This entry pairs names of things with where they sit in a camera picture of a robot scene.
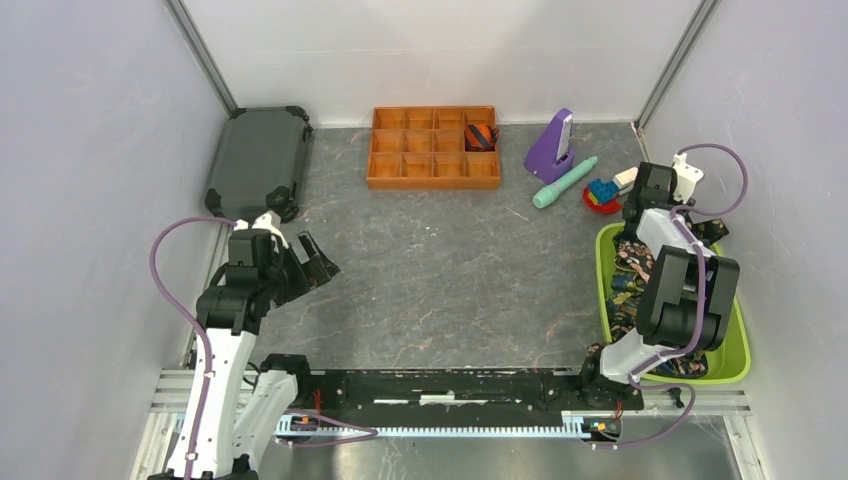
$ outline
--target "wooden organizer tray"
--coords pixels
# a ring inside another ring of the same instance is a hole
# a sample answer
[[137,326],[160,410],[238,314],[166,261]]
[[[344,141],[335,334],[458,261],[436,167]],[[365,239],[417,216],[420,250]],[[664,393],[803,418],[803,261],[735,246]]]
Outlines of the wooden organizer tray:
[[465,126],[494,107],[375,108],[365,182],[372,190],[495,189],[500,152],[466,152]]

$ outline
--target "blue toy block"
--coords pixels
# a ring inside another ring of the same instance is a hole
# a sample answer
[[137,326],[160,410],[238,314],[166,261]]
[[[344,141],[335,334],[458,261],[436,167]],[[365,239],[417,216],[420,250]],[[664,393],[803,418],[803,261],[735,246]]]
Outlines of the blue toy block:
[[602,182],[599,178],[589,182],[589,193],[597,199],[599,205],[611,202],[618,194],[618,186],[615,182]]

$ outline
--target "green cylindrical object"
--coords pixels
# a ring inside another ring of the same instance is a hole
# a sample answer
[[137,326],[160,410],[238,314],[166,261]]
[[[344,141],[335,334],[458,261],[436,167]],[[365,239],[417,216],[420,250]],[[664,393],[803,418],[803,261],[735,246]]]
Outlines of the green cylindrical object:
[[576,167],[572,168],[565,175],[559,177],[554,183],[542,187],[536,195],[533,195],[533,205],[536,208],[545,208],[554,203],[554,200],[565,191],[566,188],[574,185],[574,182],[583,178],[589,173],[595,165],[598,164],[598,157],[589,157],[583,160]]

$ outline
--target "lime green plastic bin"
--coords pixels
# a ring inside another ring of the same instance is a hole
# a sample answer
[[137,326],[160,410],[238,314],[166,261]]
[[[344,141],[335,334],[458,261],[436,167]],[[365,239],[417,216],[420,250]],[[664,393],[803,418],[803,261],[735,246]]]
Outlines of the lime green plastic bin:
[[[615,271],[615,247],[612,237],[624,228],[623,223],[607,225],[599,233],[595,241],[595,264],[598,269],[598,302],[601,310],[601,324],[604,329],[604,340],[612,341],[607,317],[606,299],[610,295],[610,282]],[[713,251],[721,255],[721,248],[713,245]],[[733,311],[730,313],[730,324],[724,343],[714,352],[707,352],[709,372],[700,378],[670,378],[646,374],[642,378],[655,382],[689,383],[692,385],[721,385],[742,380],[751,368],[751,352],[748,349],[748,337],[745,335],[745,323],[742,321],[742,311],[739,301],[733,299]]]

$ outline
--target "suitcase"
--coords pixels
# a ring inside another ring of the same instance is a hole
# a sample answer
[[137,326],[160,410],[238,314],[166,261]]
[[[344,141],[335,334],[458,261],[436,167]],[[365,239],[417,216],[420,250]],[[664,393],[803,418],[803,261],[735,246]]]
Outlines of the suitcase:
[[253,223],[268,210],[283,222],[293,220],[311,137],[300,107],[237,110],[218,140],[204,205],[230,220]]

